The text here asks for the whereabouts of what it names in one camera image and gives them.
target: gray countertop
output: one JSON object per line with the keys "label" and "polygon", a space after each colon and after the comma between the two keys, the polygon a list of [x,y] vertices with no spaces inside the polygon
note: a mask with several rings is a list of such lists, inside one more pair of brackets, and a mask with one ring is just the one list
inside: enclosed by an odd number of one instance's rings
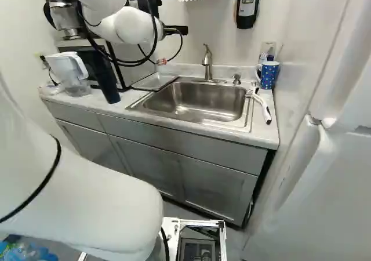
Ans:
{"label": "gray countertop", "polygon": [[184,132],[191,132],[199,135],[215,137],[232,142],[259,146],[273,150],[276,150],[278,148],[279,136],[277,119],[273,94],[271,90],[260,89],[259,95],[266,100],[271,110],[272,123],[270,125],[267,125],[265,123],[261,107],[257,102],[255,102],[252,128],[250,132],[246,128],[218,128],[217,126],[179,121],[171,118],[159,117],[151,114],[140,113],[125,109],[148,93],[149,92],[147,91],[132,89],[127,92],[121,93],[121,101],[115,104],[108,104],[101,90],[97,89],[93,89],[91,94],[84,97],[70,97],[63,92],[54,96],[41,95],[41,99],[48,100],[50,102],[65,104],[68,106],[78,107],[84,110],[90,110],[101,114],[112,115],[115,117],[121,117],[133,121],[163,126],[171,129],[177,129]]}

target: stainless steel sink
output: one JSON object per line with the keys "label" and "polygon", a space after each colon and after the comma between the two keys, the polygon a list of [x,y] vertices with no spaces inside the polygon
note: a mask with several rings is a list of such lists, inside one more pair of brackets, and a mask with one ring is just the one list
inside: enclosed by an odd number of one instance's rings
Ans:
{"label": "stainless steel sink", "polygon": [[222,128],[243,128],[248,124],[249,102],[246,89],[240,86],[178,79],[127,109]]}

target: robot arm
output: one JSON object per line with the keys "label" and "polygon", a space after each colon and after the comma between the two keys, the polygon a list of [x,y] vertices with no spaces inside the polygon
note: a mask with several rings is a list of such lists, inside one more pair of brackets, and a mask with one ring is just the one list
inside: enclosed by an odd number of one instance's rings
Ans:
{"label": "robot arm", "polygon": [[163,218],[159,192],[58,147],[20,111],[1,75],[0,136],[0,231],[60,241],[105,260],[150,256]]}
{"label": "robot arm", "polygon": [[[79,0],[88,28],[102,38],[116,43],[141,44],[153,40],[154,26],[150,14],[126,6],[127,0]],[[155,17],[158,40],[163,38],[163,25]]]}

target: chrome faucet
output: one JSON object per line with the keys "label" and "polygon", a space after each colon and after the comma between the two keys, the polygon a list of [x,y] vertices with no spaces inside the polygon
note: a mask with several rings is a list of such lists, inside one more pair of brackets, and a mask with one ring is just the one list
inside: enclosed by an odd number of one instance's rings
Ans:
{"label": "chrome faucet", "polygon": [[213,67],[213,54],[207,44],[203,44],[206,48],[205,56],[202,59],[201,64],[205,66],[205,81],[215,83],[227,83],[226,80],[213,79],[212,67]]}
{"label": "chrome faucet", "polygon": [[232,77],[233,80],[233,85],[240,85],[241,84],[241,74],[234,74]]}

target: refrigerator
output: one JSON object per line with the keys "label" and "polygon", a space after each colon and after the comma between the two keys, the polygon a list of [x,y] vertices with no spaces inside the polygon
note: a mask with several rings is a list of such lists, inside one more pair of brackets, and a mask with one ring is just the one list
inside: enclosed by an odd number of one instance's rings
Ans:
{"label": "refrigerator", "polygon": [[247,261],[371,260],[371,0],[290,0]]}

